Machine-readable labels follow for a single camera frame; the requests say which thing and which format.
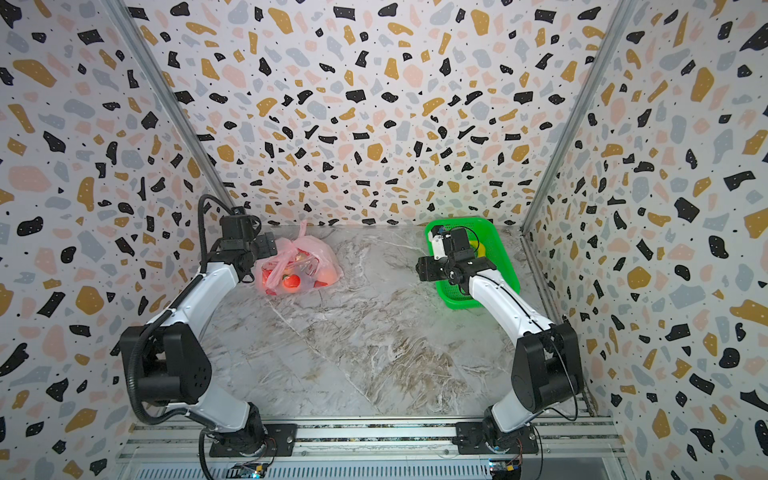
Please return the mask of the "pink plastic bag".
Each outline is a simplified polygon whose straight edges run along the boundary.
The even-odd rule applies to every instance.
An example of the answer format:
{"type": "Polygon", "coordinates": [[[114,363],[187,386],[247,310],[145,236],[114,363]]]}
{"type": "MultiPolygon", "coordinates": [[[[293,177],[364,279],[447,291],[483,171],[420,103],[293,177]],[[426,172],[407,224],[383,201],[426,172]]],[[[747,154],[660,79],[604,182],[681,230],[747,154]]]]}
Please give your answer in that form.
{"type": "Polygon", "coordinates": [[[307,221],[295,238],[275,240],[277,254],[257,260],[252,269],[257,287],[271,296],[307,292],[337,283],[343,271],[331,247],[307,233],[307,221]]]}

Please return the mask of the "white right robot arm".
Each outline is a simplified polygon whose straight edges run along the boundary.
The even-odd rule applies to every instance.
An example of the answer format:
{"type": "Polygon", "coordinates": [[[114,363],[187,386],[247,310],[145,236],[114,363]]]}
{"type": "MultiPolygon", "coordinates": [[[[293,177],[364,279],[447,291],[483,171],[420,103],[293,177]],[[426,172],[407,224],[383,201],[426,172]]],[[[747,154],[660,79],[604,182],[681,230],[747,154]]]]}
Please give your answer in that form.
{"type": "Polygon", "coordinates": [[[489,407],[481,422],[482,441],[494,452],[523,445],[521,437],[545,410],[575,400],[584,384],[578,337],[531,307],[480,257],[465,227],[438,225],[428,239],[432,253],[415,266],[422,281],[446,281],[478,301],[515,342],[511,390],[489,407]]]}

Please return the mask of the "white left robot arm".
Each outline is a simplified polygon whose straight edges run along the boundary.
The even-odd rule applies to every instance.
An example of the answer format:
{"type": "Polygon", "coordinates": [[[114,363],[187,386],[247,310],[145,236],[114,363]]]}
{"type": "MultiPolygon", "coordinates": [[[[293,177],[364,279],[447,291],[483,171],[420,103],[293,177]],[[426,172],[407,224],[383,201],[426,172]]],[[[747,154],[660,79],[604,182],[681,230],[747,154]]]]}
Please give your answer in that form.
{"type": "Polygon", "coordinates": [[[222,236],[204,246],[200,268],[168,307],[143,326],[120,336],[127,394],[134,416],[145,425],[186,417],[203,434],[235,454],[266,447],[267,430],[258,408],[238,400],[213,380],[201,339],[224,297],[253,280],[259,259],[277,253],[272,234],[245,213],[220,220],[222,236]]]}

